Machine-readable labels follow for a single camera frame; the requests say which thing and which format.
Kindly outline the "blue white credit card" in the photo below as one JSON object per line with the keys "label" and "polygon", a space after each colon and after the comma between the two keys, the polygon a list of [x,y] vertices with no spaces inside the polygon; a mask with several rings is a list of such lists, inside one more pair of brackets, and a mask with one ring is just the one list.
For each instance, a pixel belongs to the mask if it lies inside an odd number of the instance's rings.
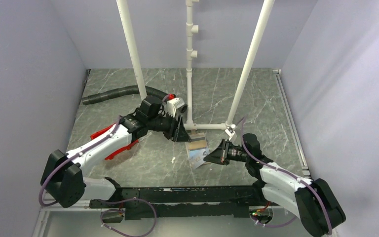
{"label": "blue white credit card", "polygon": [[196,169],[200,167],[201,165],[203,165],[205,163],[203,158],[208,154],[210,154],[209,148],[189,150],[188,160],[189,160],[189,164],[191,168]]}

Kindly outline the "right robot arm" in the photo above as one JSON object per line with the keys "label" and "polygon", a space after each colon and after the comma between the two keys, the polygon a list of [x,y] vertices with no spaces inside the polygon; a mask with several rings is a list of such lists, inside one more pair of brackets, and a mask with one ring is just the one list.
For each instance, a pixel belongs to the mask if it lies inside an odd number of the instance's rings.
{"label": "right robot arm", "polygon": [[346,221],[341,205],[325,180],[303,178],[282,168],[262,153],[252,133],[242,136],[240,146],[223,139],[204,161],[219,165],[243,162],[248,173],[257,179],[252,185],[253,201],[258,205],[269,201],[285,208],[313,237],[330,234],[333,228]]}

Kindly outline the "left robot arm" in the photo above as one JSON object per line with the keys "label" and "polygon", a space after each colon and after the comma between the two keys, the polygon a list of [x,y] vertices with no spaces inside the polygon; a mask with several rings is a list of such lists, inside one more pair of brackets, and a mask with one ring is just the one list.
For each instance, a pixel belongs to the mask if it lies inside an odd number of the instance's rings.
{"label": "left robot arm", "polygon": [[92,179],[87,178],[87,174],[110,155],[132,147],[149,131],[161,132],[172,142],[190,142],[183,117],[166,112],[163,103],[157,97],[147,96],[133,113],[120,116],[88,143],[66,153],[60,150],[52,152],[40,181],[40,205],[59,204],[68,208],[79,200],[97,200],[116,207],[123,202],[122,187],[114,179]]}

